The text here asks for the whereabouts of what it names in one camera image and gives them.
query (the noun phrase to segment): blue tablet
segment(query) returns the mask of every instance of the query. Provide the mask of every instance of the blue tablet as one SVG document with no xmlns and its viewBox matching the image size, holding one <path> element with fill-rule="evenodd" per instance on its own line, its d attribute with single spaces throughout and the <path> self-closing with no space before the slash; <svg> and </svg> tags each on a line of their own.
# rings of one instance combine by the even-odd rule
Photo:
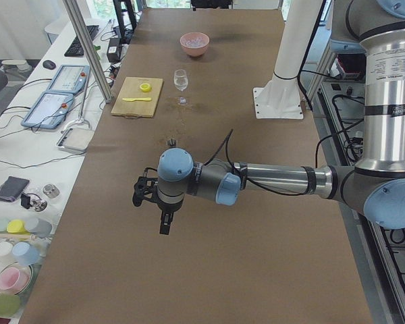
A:
<svg viewBox="0 0 405 324">
<path fill-rule="evenodd" d="M 88 65 L 61 65 L 47 90 L 72 93 L 80 92 L 86 83 Z"/>
<path fill-rule="evenodd" d="M 53 130 L 66 118 L 73 101 L 72 93 L 45 91 L 21 121 L 21 125 Z"/>
</svg>

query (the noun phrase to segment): black keyboard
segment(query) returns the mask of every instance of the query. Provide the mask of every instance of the black keyboard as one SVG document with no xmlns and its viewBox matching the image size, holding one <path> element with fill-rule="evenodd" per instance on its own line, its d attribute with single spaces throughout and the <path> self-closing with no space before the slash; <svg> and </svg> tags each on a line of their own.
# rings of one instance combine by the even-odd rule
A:
<svg viewBox="0 0 405 324">
<path fill-rule="evenodd" d="M 99 25 L 90 25 L 87 26 L 88 33 L 90 34 L 90 37 L 95 39 L 95 36 L 99 30 Z M 83 56 L 84 55 L 84 49 L 82 49 L 80 40 L 78 39 L 78 36 L 75 37 L 74 41 L 72 44 L 69 46 L 67 49 L 65 56 L 71 56 L 71 57 L 78 57 L 78 56 Z"/>
</svg>

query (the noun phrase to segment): black mouse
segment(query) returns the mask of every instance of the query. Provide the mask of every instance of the black mouse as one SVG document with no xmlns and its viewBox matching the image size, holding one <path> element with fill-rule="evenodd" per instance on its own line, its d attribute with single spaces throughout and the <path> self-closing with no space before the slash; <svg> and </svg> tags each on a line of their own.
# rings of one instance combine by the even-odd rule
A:
<svg viewBox="0 0 405 324">
<path fill-rule="evenodd" d="M 43 61 L 42 66 L 48 70 L 54 70 L 56 67 L 55 63 L 53 61 L 50 61 L 49 59 Z"/>
</svg>

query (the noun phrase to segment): wooden cutting board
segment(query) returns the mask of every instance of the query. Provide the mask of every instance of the wooden cutting board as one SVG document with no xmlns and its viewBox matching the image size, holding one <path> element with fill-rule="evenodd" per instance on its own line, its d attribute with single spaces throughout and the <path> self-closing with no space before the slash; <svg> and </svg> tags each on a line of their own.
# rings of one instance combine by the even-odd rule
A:
<svg viewBox="0 0 405 324">
<path fill-rule="evenodd" d="M 142 92 L 140 85 L 149 83 L 151 85 L 150 92 Z M 139 78 L 128 76 L 120 89 L 111 114 L 114 116 L 138 116 L 152 118 L 156 111 L 157 101 L 161 94 L 163 79 L 158 78 Z M 141 98 L 150 97 L 151 101 L 123 101 L 123 98 Z"/>
</svg>

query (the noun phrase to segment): black chair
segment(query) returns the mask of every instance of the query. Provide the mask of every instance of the black chair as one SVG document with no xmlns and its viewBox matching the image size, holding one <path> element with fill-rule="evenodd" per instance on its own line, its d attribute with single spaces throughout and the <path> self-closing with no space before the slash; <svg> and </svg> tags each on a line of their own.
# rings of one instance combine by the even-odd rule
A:
<svg viewBox="0 0 405 324">
<path fill-rule="evenodd" d="M 231 0 L 191 0 L 192 9 L 196 8 L 221 8 L 228 9 L 231 5 Z"/>
</svg>

